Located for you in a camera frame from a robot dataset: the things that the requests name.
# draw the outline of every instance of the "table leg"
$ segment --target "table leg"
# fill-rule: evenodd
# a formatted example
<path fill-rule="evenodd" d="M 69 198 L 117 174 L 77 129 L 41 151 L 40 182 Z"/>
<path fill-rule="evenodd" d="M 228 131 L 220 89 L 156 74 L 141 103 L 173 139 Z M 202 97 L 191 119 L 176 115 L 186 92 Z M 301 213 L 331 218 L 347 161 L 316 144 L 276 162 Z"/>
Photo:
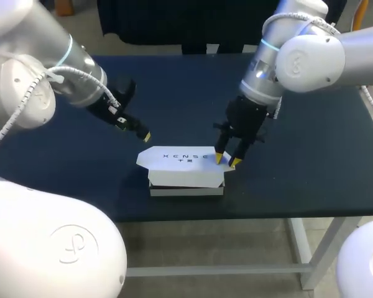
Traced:
<path fill-rule="evenodd" d="M 326 231 L 310 264 L 312 271 L 301 275 L 303 290 L 313 290 L 326 274 L 347 237 L 356 229 L 362 217 L 335 217 Z"/>
<path fill-rule="evenodd" d="M 55 0 L 55 12 L 60 17 L 73 16 L 75 10 L 73 9 L 72 0 Z"/>

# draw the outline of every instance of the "yellow fingertip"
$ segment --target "yellow fingertip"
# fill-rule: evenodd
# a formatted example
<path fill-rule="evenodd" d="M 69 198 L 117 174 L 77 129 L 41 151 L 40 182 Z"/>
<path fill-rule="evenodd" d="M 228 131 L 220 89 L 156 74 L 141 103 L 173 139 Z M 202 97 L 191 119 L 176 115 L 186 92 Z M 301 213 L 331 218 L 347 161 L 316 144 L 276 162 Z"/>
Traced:
<path fill-rule="evenodd" d="M 144 142 L 148 142 L 150 140 L 150 132 L 147 134 L 147 136 L 144 139 Z"/>
<path fill-rule="evenodd" d="M 217 165 L 219 165 L 219 163 L 221 162 L 222 157 L 223 157 L 222 153 L 217 153 L 216 152 L 216 162 L 217 162 Z"/>
<path fill-rule="evenodd" d="M 240 160 L 239 158 L 235 158 L 234 161 L 232 162 L 231 164 L 231 167 L 233 168 L 234 166 L 236 166 L 238 163 L 240 163 L 242 160 Z"/>

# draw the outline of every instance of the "gray floor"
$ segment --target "gray floor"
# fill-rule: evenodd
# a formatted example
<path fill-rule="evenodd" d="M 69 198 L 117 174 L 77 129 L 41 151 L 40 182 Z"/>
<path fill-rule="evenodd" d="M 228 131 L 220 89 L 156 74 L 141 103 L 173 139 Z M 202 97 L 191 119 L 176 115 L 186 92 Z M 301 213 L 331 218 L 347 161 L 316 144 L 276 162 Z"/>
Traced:
<path fill-rule="evenodd" d="M 58 18 L 91 54 L 165 55 L 180 54 L 179 46 L 143 47 L 127 45 L 117 36 L 103 37 L 94 0 L 78 0 L 77 15 Z M 338 24 L 349 30 L 358 0 L 348 6 Z M 364 27 L 373 25 L 373 0 Z M 254 47 L 245 47 L 252 51 Z M 216 45 L 210 45 L 214 53 Z M 367 222 L 373 218 L 364 218 Z M 314 250 L 331 219 L 305 219 L 308 239 Z M 177 266 L 194 264 L 247 264 L 292 262 L 283 220 L 228 220 L 207 222 L 133 223 L 119 225 L 124 235 L 130 266 Z M 339 297 L 334 265 L 314 292 L 303 292 L 295 275 L 207 276 L 190 278 L 129 278 L 121 297 Z"/>

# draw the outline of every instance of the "black curtain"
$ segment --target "black curtain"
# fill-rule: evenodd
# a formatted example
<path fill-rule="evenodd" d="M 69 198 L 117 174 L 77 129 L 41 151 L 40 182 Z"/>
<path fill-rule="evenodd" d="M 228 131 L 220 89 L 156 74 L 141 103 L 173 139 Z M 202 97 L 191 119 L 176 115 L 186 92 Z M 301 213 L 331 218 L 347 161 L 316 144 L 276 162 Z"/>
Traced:
<path fill-rule="evenodd" d="M 337 22 L 347 0 L 325 0 Z M 279 0 L 98 0 L 103 33 L 135 45 L 257 45 Z"/>

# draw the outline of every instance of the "white cable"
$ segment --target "white cable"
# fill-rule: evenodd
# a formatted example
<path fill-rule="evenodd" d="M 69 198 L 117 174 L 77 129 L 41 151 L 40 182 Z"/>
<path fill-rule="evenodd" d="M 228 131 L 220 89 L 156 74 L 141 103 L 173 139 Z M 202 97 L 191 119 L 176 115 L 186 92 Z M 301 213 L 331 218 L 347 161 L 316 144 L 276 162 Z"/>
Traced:
<path fill-rule="evenodd" d="M 113 94 L 110 92 L 110 90 L 101 83 L 98 79 L 94 78 L 88 73 L 85 73 L 84 71 L 78 70 L 76 68 L 68 67 L 68 66 L 56 66 L 53 68 L 48 69 L 47 71 L 44 71 L 38 77 L 36 77 L 32 84 L 30 84 L 29 88 L 27 89 L 24 97 L 21 100 L 21 103 L 18 105 L 15 112 L 11 115 L 10 119 L 6 122 L 4 127 L 0 130 L 0 142 L 3 140 L 3 138 L 7 135 L 8 131 L 11 129 L 11 127 L 15 124 L 17 118 L 22 113 L 22 111 L 25 109 L 26 104 L 28 103 L 30 97 L 32 96 L 33 90 L 40 84 L 40 82 L 47 78 L 47 76 L 50 75 L 50 73 L 56 73 L 56 72 L 68 72 L 68 73 L 75 73 L 77 75 L 80 75 L 82 78 L 88 79 L 95 83 L 98 87 L 103 89 L 105 94 L 108 96 L 110 103 L 118 108 L 120 107 L 120 103 L 116 100 L 116 98 L 113 96 Z"/>
<path fill-rule="evenodd" d="M 280 111 L 280 107 L 282 106 L 282 98 L 279 99 L 278 105 L 276 107 L 275 113 L 274 113 L 274 119 L 278 119 L 278 114 Z"/>
<path fill-rule="evenodd" d="M 373 107 L 373 98 L 372 98 L 371 94 L 369 93 L 369 90 L 367 90 L 366 86 L 361 86 L 361 89 L 362 89 L 363 93 L 365 94 L 367 100 L 369 101 L 369 103 Z"/>
<path fill-rule="evenodd" d="M 310 20 L 312 16 L 309 14 L 304 14 L 302 12 L 284 12 L 281 14 L 274 14 L 272 17 L 269 17 L 262 26 L 262 35 L 264 36 L 265 30 L 267 29 L 268 25 L 275 20 L 279 19 L 296 19 L 296 20 Z M 340 32 L 334 28 L 332 25 L 326 23 L 326 21 L 320 17 L 315 17 L 312 20 L 312 24 L 318 26 L 319 28 L 327 31 L 330 34 L 339 34 Z"/>

